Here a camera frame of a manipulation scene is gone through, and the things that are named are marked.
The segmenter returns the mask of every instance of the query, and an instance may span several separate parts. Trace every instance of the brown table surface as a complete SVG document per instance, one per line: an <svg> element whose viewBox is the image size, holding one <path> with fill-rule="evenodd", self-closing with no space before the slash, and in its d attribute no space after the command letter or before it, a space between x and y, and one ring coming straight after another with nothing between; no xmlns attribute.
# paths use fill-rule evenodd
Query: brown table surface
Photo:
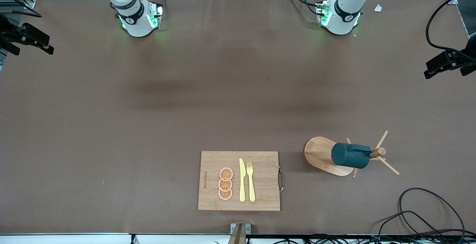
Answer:
<svg viewBox="0 0 476 244"><path fill-rule="evenodd" d="M334 36L296 1L171 0L169 30L145 38L127 35L108 1L38 2L44 17L24 22L51 36L54 55L22 46L0 74L0 232L218 233L251 222L256 234L375 233L414 186L474 230L476 74L423 75L440 52L425 26L443 1L368 0L360 24ZM465 46L456 7L431 37ZM304 158L311 137L374 146L384 130L400 176L371 162L337 177ZM198 211L203 150L279 151L281 211ZM459 227L424 193L403 207ZM409 233L398 219L383 232Z"/></svg>

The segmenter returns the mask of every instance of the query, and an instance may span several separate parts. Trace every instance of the toy orange slice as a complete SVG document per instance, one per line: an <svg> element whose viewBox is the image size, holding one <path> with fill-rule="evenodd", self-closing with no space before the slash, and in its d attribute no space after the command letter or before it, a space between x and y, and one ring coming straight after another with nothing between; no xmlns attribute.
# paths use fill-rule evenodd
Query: toy orange slice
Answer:
<svg viewBox="0 0 476 244"><path fill-rule="evenodd" d="M218 189L220 191L228 192L231 190L232 186L233 184L231 183L231 181L223 181L223 180L218 181Z"/></svg>
<svg viewBox="0 0 476 244"><path fill-rule="evenodd" d="M218 191L218 196L223 200L228 200L233 196L233 190L223 192L221 190Z"/></svg>
<svg viewBox="0 0 476 244"><path fill-rule="evenodd" d="M229 181L233 178L233 171L230 168L223 168L220 171L220 179L223 181Z"/></svg>

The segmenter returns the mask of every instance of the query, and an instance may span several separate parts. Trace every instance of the plastic fork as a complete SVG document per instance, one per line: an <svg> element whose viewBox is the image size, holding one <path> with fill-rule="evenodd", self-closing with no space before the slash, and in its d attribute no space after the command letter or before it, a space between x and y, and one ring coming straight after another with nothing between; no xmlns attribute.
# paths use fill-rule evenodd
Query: plastic fork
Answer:
<svg viewBox="0 0 476 244"><path fill-rule="evenodd" d="M246 162L246 173L249 177L249 184L250 184L250 201L255 202L255 186L253 185L253 163L251 161Z"/></svg>

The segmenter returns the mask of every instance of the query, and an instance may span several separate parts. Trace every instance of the wooden base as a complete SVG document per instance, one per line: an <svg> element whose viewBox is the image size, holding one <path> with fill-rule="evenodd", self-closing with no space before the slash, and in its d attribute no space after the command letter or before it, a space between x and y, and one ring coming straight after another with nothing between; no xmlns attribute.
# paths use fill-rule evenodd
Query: wooden base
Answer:
<svg viewBox="0 0 476 244"><path fill-rule="evenodd" d="M335 176L348 176L354 168L337 166L332 162L331 151L336 143L325 137L314 137L304 147L304 156L314 167Z"/></svg>

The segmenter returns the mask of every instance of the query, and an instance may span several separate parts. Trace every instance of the plastic knife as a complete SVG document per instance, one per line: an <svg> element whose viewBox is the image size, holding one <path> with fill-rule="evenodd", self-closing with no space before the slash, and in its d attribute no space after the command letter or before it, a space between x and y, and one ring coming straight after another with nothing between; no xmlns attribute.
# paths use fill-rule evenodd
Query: plastic knife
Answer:
<svg viewBox="0 0 476 244"><path fill-rule="evenodd" d="M245 202L245 176L246 176L246 168L243 159L239 159L239 200L241 202Z"/></svg>

